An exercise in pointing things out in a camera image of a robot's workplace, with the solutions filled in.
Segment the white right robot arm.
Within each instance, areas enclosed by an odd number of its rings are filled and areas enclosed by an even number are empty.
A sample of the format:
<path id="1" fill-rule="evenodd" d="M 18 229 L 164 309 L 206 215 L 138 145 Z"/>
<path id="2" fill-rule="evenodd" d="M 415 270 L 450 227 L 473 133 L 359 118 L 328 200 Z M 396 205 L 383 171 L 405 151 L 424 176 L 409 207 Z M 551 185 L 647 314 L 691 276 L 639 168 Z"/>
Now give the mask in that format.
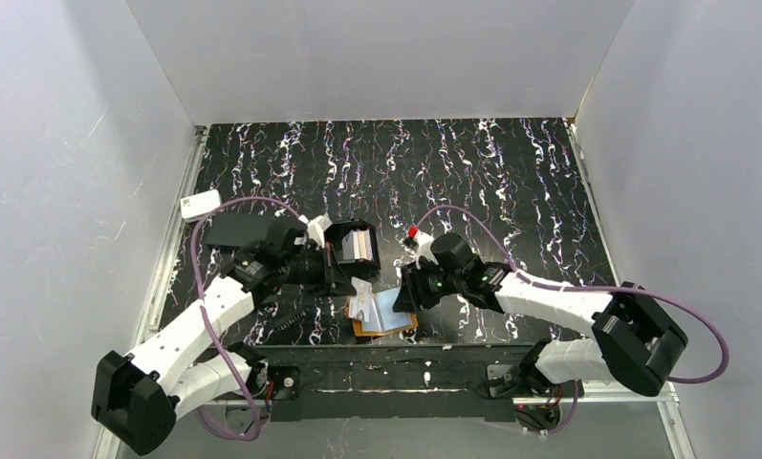
<path id="1" fill-rule="evenodd" d="M 453 232 L 434 238 L 412 228 L 404 243 L 415 258 L 402 269 L 394 311 L 417 313 L 458 296 L 481 310 L 580 333 L 580 339 L 537 341 L 520 363 L 485 383 L 490 398 L 543 393 L 576 381 L 617 382 L 653 397 L 688 345 L 684 330 L 656 299 L 635 287 L 583 288 L 485 262 Z"/>

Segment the orange leather card holder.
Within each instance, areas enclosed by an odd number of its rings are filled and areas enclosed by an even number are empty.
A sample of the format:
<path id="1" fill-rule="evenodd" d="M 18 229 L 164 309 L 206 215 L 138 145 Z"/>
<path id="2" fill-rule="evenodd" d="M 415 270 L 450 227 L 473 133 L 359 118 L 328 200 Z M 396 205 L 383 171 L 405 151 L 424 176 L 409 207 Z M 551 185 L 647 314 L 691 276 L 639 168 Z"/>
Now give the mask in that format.
<path id="1" fill-rule="evenodd" d="M 350 318 L 353 324 L 353 331 L 357 337 L 383 337 L 417 328 L 418 320 L 414 314 L 398 313 L 393 310 L 400 291 L 401 288 L 398 287 L 373 294 L 373 304 L 368 321 Z"/>

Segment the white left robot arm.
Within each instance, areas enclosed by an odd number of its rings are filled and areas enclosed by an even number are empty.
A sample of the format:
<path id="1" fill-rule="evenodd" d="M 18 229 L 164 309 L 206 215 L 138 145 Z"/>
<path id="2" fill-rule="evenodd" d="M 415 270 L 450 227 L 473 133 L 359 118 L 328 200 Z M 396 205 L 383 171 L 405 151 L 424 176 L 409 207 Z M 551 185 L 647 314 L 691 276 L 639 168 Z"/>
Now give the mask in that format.
<path id="1" fill-rule="evenodd" d="M 263 239 L 240 248 L 161 331 L 99 361 L 92 417 L 146 455 L 180 418 L 229 392 L 244 395 L 259 415 L 255 398 L 273 390 L 268 361 L 243 343 L 225 347 L 221 336 L 285 285 L 315 296 L 355 295 L 354 280 L 371 280 L 379 269 L 376 229 L 363 220 L 274 220 Z"/>

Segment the white card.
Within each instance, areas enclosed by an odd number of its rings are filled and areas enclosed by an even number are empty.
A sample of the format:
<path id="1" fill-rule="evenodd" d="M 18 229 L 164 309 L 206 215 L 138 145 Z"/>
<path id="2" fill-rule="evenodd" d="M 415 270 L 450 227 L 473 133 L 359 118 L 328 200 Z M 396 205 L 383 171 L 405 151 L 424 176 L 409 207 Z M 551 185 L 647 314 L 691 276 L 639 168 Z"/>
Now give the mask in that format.
<path id="1" fill-rule="evenodd" d="M 348 317 L 359 321 L 368 321 L 373 304 L 373 285 L 358 277 L 351 278 L 355 294 L 348 302 Z"/>

